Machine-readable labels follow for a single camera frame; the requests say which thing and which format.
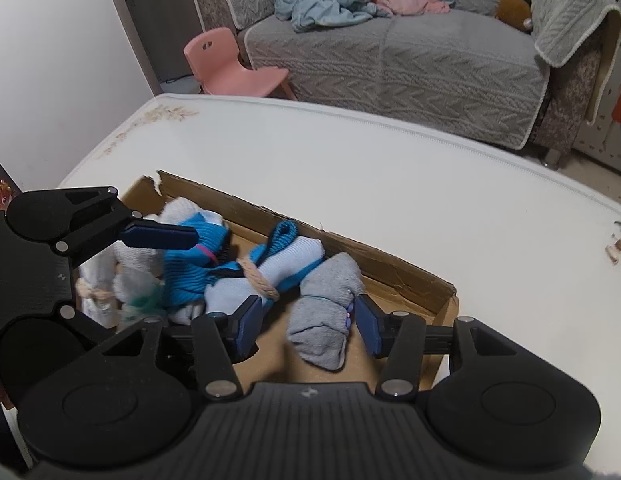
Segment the table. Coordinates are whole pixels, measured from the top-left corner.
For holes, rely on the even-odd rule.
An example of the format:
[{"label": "table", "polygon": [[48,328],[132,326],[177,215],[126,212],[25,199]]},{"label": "table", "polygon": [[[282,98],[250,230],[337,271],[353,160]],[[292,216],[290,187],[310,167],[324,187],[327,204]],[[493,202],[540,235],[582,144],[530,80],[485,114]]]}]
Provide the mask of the table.
[{"label": "table", "polygon": [[161,95],[63,187],[165,170],[395,254],[475,316],[582,381],[603,421],[587,464],[621,472],[621,205],[510,153],[338,108]]}]

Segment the cardboard box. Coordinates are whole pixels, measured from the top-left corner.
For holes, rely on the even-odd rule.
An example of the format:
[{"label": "cardboard box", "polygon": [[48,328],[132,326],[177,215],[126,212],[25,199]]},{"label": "cardboard box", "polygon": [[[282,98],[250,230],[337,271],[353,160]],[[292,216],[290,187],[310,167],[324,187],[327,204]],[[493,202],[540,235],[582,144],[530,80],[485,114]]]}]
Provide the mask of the cardboard box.
[{"label": "cardboard box", "polygon": [[[130,208],[147,215],[159,213],[166,202],[178,196],[186,197],[224,217],[232,231],[231,244],[238,248],[240,256],[247,254],[255,245],[264,243],[277,222],[286,219],[273,211],[203,184],[162,171],[159,175],[159,193],[153,179],[143,177],[126,192],[122,201]],[[429,324],[452,325],[457,316],[459,302],[455,288],[450,283],[378,249],[320,231],[297,219],[292,220],[298,225],[300,235],[321,240],[327,256],[343,251],[350,254],[362,269],[366,292],[385,312],[409,310],[424,317]],[[321,370],[305,363],[296,354],[286,340],[286,327],[290,306],[298,295],[299,290],[295,289],[285,294],[273,306],[257,339],[259,352],[235,365],[244,390],[248,390],[256,381],[364,381],[373,389],[384,360],[374,360],[366,353],[355,323],[348,337],[346,363],[340,371]],[[429,388],[432,385],[441,359],[441,356],[424,358],[420,388]]]}]

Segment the pink chair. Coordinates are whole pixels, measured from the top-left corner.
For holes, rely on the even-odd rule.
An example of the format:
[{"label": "pink chair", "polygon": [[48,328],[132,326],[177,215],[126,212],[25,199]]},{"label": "pink chair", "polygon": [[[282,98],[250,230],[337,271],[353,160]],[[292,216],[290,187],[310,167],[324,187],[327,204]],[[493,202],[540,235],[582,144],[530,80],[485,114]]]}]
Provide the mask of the pink chair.
[{"label": "pink chair", "polygon": [[281,86],[289,99],[297,101],[287,81],[288,69],[249,70],[239,63],[239,47],[229,28],[201,33],[187,44],[184,55],[207,94],[266,97]]}]

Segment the tiled floor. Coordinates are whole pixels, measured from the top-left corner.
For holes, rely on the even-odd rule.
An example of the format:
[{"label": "tiled floor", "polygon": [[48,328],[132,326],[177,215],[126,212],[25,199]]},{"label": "tiled floor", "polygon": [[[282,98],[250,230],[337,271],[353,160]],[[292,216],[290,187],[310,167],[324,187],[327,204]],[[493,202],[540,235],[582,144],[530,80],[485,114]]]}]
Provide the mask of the tiled floor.
[{"label": "tiled floor", "polygon": [[609,170],[579,152],[572,152],[559,172],[621,204],[620,173]]}]

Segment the gray sofa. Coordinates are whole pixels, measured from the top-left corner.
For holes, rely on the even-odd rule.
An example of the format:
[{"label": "gray sofa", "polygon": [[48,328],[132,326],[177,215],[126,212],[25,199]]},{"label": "gray sofa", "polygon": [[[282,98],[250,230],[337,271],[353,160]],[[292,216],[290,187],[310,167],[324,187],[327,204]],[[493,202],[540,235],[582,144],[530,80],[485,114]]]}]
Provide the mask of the gray sofa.
[{"label": "gray sofa", "polygon": [[551,68],[533,37],[492,18],[497,1],[456,0],[449,14],[374,18],[301,34],[273,15],[273,0],[195,4],[204,30],[233,31],[245,65],[290,69],[301,101],[514,150],[534,143],[556,158],[571,149],[581,121],[593,111],[593,88],[606,71],[603,52],[610,62],[616,29],[605,18],[565,65]]}]

